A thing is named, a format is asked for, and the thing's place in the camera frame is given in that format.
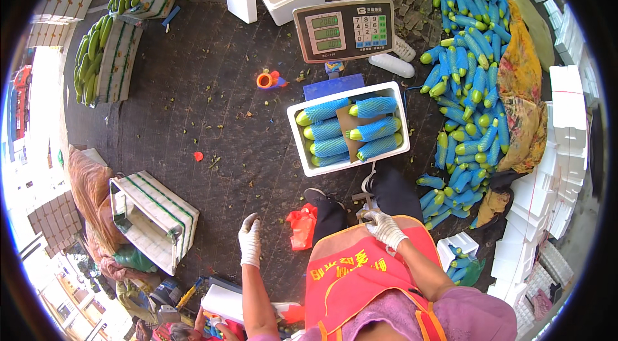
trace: sneaker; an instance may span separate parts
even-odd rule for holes
[[[375,173],[376,173],[376,162],[372,161],[371,162],[371,172],[369,172],[367,177],[365,177],[365,180],[363,180],[363,182],[360,184],[360,189],[363,192],[371,193],[371,184],[373,183],[371,181],[371,178]]]
[[[322,190],[318,190],[318,189],[306,189],[305,190],[305,199],[307,200],[307,202],[309,202],[311,204],[311,206],[317,207],[317,202],[322,201],[322,200],[334,200],[335,199],[331,198],[331,197],[327,197],[326,194],[324,193],[324,191]],[[345,206],[343,203],[336,201],[338,205],[341,206],[341,208],[345,209]]]

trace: black pants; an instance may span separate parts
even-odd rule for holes
[[[412,216],[423,221],[421,203],[414,192],[413,185],[392,166],[386,163],[376,164],[376,173],[372,177],[371,193],[383,213]],[[347,229],[346,210],[334,199],[322,200],[316,206],[318,220],[313,232],[313,245],[321,238]]]

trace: person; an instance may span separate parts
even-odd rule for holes
[[[206,316],[204,315],[204,309],[200,306],[195,320],[195,326],[191,327],[184,322],[174,322],[169,324],[169,338],[170,341],[214,341],[219,340],[217,337],[204,337],[204,325],[206,323]],[[210,324],[216,327],[227,341],[239,341],[238,335],[235,334],[230,328],[227,327],[225,320],[219,316],[213,316],[210,318]],[[235,328],[237,332],[242,333],[240,326]]]
[[[508,304],[455,286],[442,270],[418,197],[398,171],[380,163],[362,189],[374,194],[380,211],[350,228],[343,204],[305,190],[318,215],[301,340],[515,339]],[[275,341],[277,323],[259,275],[259,228],[253,213],[239,232],[245,330],[251,341]]]

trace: red apron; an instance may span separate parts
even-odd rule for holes
[[[410,216],[393,217],[412,244],[440,266],[425,226]],[[418,288],[401,255],[375,239],[363,225],[329,235],[313,246],[307,266],[305,326],[318,326],[323,340],[341,340],[341,327],[383,291],[398,289],[417,306],[424,341],[446,341],[433,302]]]

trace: scale keypad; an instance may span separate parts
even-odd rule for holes
[[[353,22],[357,48],[386,45],[386,15],[363,15]]]

